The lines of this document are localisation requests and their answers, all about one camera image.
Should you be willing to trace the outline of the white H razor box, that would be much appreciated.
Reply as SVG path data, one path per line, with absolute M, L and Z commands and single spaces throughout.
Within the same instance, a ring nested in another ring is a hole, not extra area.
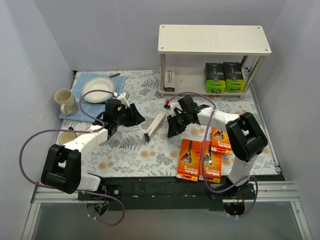
M 161 128 L 165 120 L 166 120 L 166 113 L 163 111 L 160 111 L 159 114 L 155 117 L 155 119 L 152 121 L 152 123 L 149 125 L 149 127 L 144 133 L 144 139 L 147 142 L 150 142 L 150 140 L 155 135 L 156 131 L 159 128 Z

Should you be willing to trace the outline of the white two-tier shelf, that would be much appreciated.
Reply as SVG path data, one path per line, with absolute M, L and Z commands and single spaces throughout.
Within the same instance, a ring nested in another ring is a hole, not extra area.
M 223 96 L 242 99 L 267 56 L 272 53 L 265 31 L 260 25 L 183 25 L 161 24 L 158 33 L 160 54 L 159 94 L 185 94 L 196 92 L 208 95 L 204 84 L 204 70 L 198 67 L 175 67 L 175 91 L 164 91 L 166 55 L 212 55 L 241 56 L 241 67 L 245 67 L 250 56 L 258 58 L 250 75 L 246 78 L 242 92 L 224 92 Z

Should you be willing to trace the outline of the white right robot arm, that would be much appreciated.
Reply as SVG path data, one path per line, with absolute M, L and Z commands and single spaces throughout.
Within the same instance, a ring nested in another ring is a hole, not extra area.
M 190 124 L 218 128 L 227 133 L 231 150 L 235 158 L 226 182 L 219 188 L 208 186 L 208 191 L 215 195 L 226 194 L 237 199 L 245 192 L 252 176 L 251 169 L 258 155 L 268 145 L 268 140 L 254 115 L 250 112 L 231 114 L 217 110 L 211 101 L 209 104 L 197 105 L 192 93 L 172 103 L 166 100 L 164 108 L 171 114 L 167 117 L 168 138 L 185 131 Z

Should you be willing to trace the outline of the orange Gillette razor box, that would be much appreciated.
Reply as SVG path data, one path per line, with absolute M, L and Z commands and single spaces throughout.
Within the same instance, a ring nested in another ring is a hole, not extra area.
M 211 151 L 211 143 L 206 141 L 202 144 L 204 149 L 204 173 L 208 182 L 219 184 L 222 175 L 222 154 Z
M 228 134 L 215 127 L 212 129 L 211 151 L 227 155 L 232 154 L 232 147 Z
M 197 182 L 201 163 L 202 142 L 183 139 L 178 158 L 176 177 Z

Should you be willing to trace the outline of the black green razor box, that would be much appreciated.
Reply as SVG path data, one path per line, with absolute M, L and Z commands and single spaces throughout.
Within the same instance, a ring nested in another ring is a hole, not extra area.
M 245 81 L 239 62 L 223 62 L 225 92 L 239 93 L 245 88 Z
M 207 62 L 204 67 L 205 91 L 207 93 L 224 93 L 226 80 L 222 63 Z

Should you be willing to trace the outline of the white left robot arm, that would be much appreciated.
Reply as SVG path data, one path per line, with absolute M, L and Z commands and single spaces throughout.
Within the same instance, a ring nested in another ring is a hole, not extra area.
M 123 100 L 109 99 L 105 111 L 101 112 L 88 133 L 83 133 L 64 145 L 52 145 L 45 160 L 41 183 L 67 194 L 89 191 L 95 200 L 106 196 L 106 187 L 99 176 L 83 173 L 82 160 L 98 145 L 114 135 L 119 126 L 132 127 L 145 118 L 135 104 L 125 105 Z

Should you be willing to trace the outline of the grey Harry's razor box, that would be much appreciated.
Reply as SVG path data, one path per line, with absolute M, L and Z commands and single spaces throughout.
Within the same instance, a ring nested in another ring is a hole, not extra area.
M 164 91 L 174 92 L 175 91 L 175 67 L 168 66 L 164 72 Z

